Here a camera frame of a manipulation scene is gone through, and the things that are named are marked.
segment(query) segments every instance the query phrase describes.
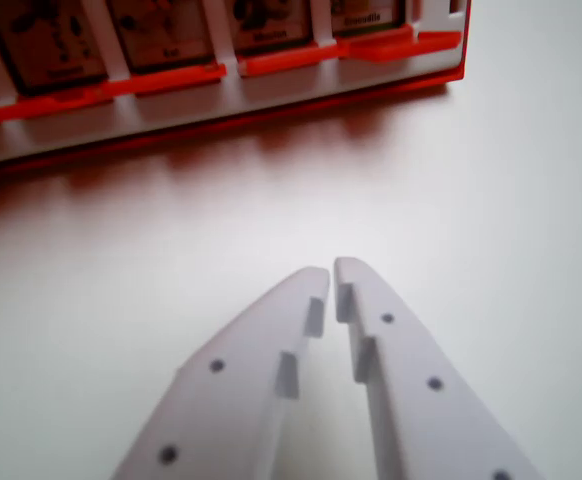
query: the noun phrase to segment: small dark hole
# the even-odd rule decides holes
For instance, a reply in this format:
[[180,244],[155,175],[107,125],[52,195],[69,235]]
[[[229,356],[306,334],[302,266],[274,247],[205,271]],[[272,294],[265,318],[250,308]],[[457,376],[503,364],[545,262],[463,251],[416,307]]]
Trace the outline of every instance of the small dark hole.
[[222,360],[214,360],[211,362],[210,368],[213,373],[218,373],[224,369],[224,362]]
[[458,13],[462,10],[462,0],[449,1],[449,13]]
[[429,381],[427,382],[427,385],[429,385],[429,388],[431,390],[435,390],[436,392],[438,390],[442,390],[442,387],[444,386],[444,384],[442,383],[442,380],[440,380],[438,377],[431,377],[429,379]]
[[505,470],[498,470],[493,474],[493,480],[513,480],[513,477]]
[[160,450],[158,458],[162,465],[170,465],[178,459],[178,448],[175,445],[167,445]]

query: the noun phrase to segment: white divider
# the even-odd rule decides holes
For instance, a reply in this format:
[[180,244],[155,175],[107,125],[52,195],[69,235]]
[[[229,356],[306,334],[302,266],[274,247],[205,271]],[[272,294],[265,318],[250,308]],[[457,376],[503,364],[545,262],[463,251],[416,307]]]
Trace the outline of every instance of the white divider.
[[209,36],[216,60],[219,63],[224,63],[227,67],[235,65],[237,60],[224,1],[202,0],[202,8],[209,27]]
[[82,0],[84,13],[89,19],[102,61],[111,80],[126,80],[129,78],[129,67],[124,59],[118,35],[109,14],[107,4],[103,0]]
[[324,0],[309,0],[309,2],[313,39],[321,47],[333,45],[335,40],[331,29],[331,2]]

